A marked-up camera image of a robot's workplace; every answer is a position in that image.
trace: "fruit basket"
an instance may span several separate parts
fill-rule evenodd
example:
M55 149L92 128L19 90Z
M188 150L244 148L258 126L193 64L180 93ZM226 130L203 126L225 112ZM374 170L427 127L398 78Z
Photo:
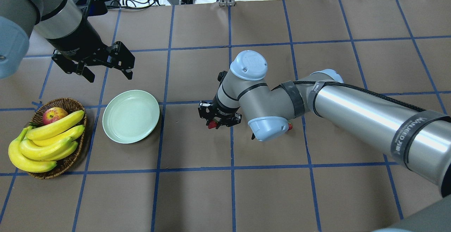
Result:
M48 110L48 109L50 109L52 107L63 108L68 113L72 113L72 112L78 111L78 110L83 110L84 111L84 117L82 118L82 120L79 123L76 124L76 126L77 125L84 125L85 126L85 131L77 139L77 141L79 142L79 145L78 145L77 149L74 151L74 153L72 153L71 155L69 155L66 158L63 158L63 159L57 161L57 165L56 165L55 168L53 168L50 171L43 172L43 173L31 173L31 172L28 172L28 174L30 176L32 176L34 178L38 178L38 179L54 178L56 176L59 176L59 175L63 174L67 170L69 170L69 168L71 168L74 165L74 163L77 161L79 156L82 154L83 146L84 146L84 136L85 136L85 133L86 133L86 124L87 124L86 109L84 108L84 106L79 101L77 101L75 99L72 99L72 98L58 98L58 99L52 100L52 101L44 104L34 114L34 116L31 119L29 125L36 126L36 127L43 126L44 124L42 123L42 116L43 116L43 114L45 113L46 110Z

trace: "grid line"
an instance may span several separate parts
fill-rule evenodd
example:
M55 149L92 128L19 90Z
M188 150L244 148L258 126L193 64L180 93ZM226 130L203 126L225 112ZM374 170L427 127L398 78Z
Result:
M165 81L165 94L163 102L166 103L168 96L168 83L169 83L169 70L171 68L171 46L172 46L172 31L174 28L174 11L175 6L172 6L171 13L171 27L169 29L169 43L168 43L168 59L166 63L166 81ZM156 175L155 175L155 188L153 190L153 207L152 207L152 221L151 221L151 232L155 231L155 219L156 219L156 204L158 198L158 185L160 182L160 166L161 166L161 152L163 150L163 132L165 126L165 116L166 116L166 104L163 104L163 111L161 112L161 129L160 129L160 143L158 145L158 159L156 162Z
M47 69L47 74L45 75L44 83L42 84L42 89L39 94L39 99L42 99L44 94L45 86L47 85L47 81L49 80L50 71L52 70L53 60L50 60L49 68Z
M320 219L320 215L319 215L319 207L318 207L318 198L317 198L317 194L316 194L316 186L315 186L315 178L314 178L314 173L313 173L313 168L314 165L311 163L311 156L310 156L310 152L309 152L309 144L307 141L307 132L306 132L306 121L305 121L305 117L304 115L302 116L302 129L303 129L303 133L304 133L304 142L305 142L305 150L307 152L307 161L308 161L308 168L310 170L310 182L311 182L311 194L313 196L313 204L314 204L314 208L315 208L315 216L316 216L316 224L318 227L318 231L321 232L321 219Z
M346 12L345 12L345 9L343 7L343 3L341 3L341 0L338 0L338 3L340 4L341 12L342 12L343 18L345 20L345 24L346 24L346 28L348 30L349 38L351 39L352 49L354 50L354 55L356 56L357 65L359 66L359 71L360 71L360 75L362 77L362 81L364 83L364 87L365 87L365 89L368 89L368 86L367 86L367 83L366 83L366 80L365 80L365 75L364 75L364 72L362 70L362 66L360 64L359 55L357 54L356 45L354 44L354 40L353 40L353 37L352 37L351 28L349 27L348 19L346 18ZM388 163L387 156L384 154L383 157L384 157L385 167L387 169L388 179L390 180L391 190L392 190L393 196L395 198L396 208L398 209L398 215L399 215L400 219L403 219L402 209L401 209L401 205L399 204L398 193L396 191L396 186L395 186L395 181L393 180L393 175L391 174L390 165Z
M114 40L116 39L116 34L117 34L117 29L118 29L118 26L119 26L119 19L120 18L121 18L121 10L119 9L118 14L117 14L117 19L116 19L116 26L115 26L115 29L114 29L113 39L111 41L111 44L113 44ZM101 89L100 96L99 96L99 104L98 105L102 104L103 93L105 91L106 79L107 78L108 78L108 68L105 69L105 75L103 77L103 84L102 84L102 89ZM77 202L77 208L75 210L74 224L72 225L72 232L75 232L75 229L77 227L77 222L78 222L78 217L79 217L79 213L80 213L81 202L82 202L82 198L83 198L84 186L85 186L85 183L86 183L86 176L87 176L86 172L88 170L89 161L90 161L90 158L91 158L91 153L92 153L92 149L93 149L93 146L94 146L95 130L97 128L97 123L99 121L99 117L100 117L100 107L97 108L97 114L95 116L94 126L93 126L93 129L92 129L91 142L89 144L89 150L87 151L87 155L86 155L86 164L85 164L85 168L84 168L82 184L80 186L79 200Z
M13 190L14 181L16 181L18 168L16 168L16 171L13 173L13 178L11 179L10 188L8 189L8 193L6 194L5 201L3 202L3 208L1 209L0 213L0 224L3 219L3 215L6 211L6 205L8 203L8 200L10 199L11 191Z
M402 19L404 20L404 24L406 24L407 30L408 30L409 35L410 35L410 39L412 39L412 42L414 43L414 46L415 46L415 49L417 51L418 57L420 58L421 63L423 65L423 67L424 67L424 70L425 70L425 72L427 74L427 77L429 78L429 80L431 82L431 85L432 85L432 88L435 91L435 95L437 96L437 99L438 99L438 102L440 103L441 109L443 110L443 113L446 114L445 105L443 104L443 101L441 100L440 94L438 94L437 87L435 86L434 80L432 79L432 75L429 72L429 69L427 68L426 62L424 61L424 58L421 55L420 49L418 48L417 42L415 41L414 35L412 34L412 30L410 29L409 23L407 22L406 16L404 15L404 12L403 12L403 10L401 8L401 4L399 3L399 0L395 0L395 1L396 1L396 4L398 6L399 11L401 12L401 16L402 16Z
M396 162L388 162L389 165L399 165ZM234 170L254 170L254 169L297 169L297 168L339 168L339 167L373 167L385 166L385 162L369 162L369 163L318 163L318 164L281 164L281 165L246 165L234 166ZM195 167L195 168L168 168L160 169L160 173L174 173L186 171L219 171L231 170L232 166L222 167ZM132 173L156 173L157 169L130 169L130 170L95 170L95 171L68 171L64 175L98 175L98 174L132 174ZM0 176L27 176L23 173L0 173Z
M227 6L227 23L229 32L229 67L232 64L232 9ZM232 232L236 232L236 204L235 204L235 152L233 126L230 127L230 191L232 194Z
M285 12L286 26L288 27L288 37L290 38L291 60L293 61L293 68L295 71L295 79L297 81L298 80L298 68L296 67L295 49L293 47L293 36L291 34L290 19L288 18L288 11L286 9L285 0L282 0L282 3L283 3L283 10Z
M295 73L295 79L298 80L298 71L296 68L296 59L295 59L295 50L293 47L293 36L291 33L291 27L290 27L290 18L288 17L288 11L286 9L286 4L285 4L285 0L282 0L283 3L283 8L284 8L284 12L285 12L285 19L286 19L286 26L288 29L288 36L290 38L290 47L291 47L291 57L293 60L293 68L294 68L294 73ZM315 217L316 217L316 225L318 228L318 231L321 232L321 219L319 216L319 208L318 208L318 199L317 199L317 194L316 194L316 186L315 186L315 178L314 178L314 173L313 173L313 166L311 164L311 157L310 157L310 153L309 153L309 147L307 145L307 135L305 132L305 118L304 116L302 116L302 128L303 128L303 134L304 134L304 142L305 142L305 151L307 153L307 161L308 161L308 168L309 168L309 172L310 172L310 184L311 184L311 196L313 198L313 203L314 203L314 210L315 210Z
M435 38L451 38L451 35L444 36L427 36L427 37L413 37L414 39L435 39ZM367 41L392 41L392 40L409 40L411 37L401 37L401 38L363 38L363 39L354 39L355 42L367 42ZM318 40L318 41L293 41L293 44L310 44L310 43L346 43L351 42L350 39L341 39L341 40ZM227 47L250 47L250 46L273 46L273 45L289 45L290 42L283 43L256 43L256 44L229 44L229 45L217 45L217 46L194 46L194 47L178 47L171 48L173 51L179 50L197 50L197 49L217 49L217 48L227 48ZM136 49L130 50L130 52L159 52L159 51L167 51L168 48L159 48L159 49ZM51 57L52 55L28 55L24 56L24 58L39 58L39 57Z
M351 40L352 50L354 51L354 56L356 56L357 66L359 67L360 76L362 77L362 81L364 83L364 88L368 89L368 86L366 84L364 72L362 70L362 65L360 64L359 55L357 54L356 44L354 43L354 39L352 37L351 28L349 27L348 19L346 18L345 9L343 8L343 3L341 3L341 0L338 0L338 3L340 4L341 13L343 14L343 19L345 20L346 29L348 30L349 39Z

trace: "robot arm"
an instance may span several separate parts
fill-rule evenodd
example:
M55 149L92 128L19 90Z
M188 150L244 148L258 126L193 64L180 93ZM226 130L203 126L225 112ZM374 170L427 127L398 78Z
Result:
M75 72L93 82L95 76L87 66L104 65L121 70L129 80L132 78L131 52L120 41L105 45L87 20L96 0L0 2L0 79L18 69L28 50L33 28L55 47L52 59L64 72ZM101 4L105 14L105 4Z
M241 122L241 107L259 141L288 131L288 120L309 111L332 121L399 164L451 194L451 118L383 95L343 84L334 70L287 81L270 91L266 60L243 51L222 72L211 103L198 110L209 128Z

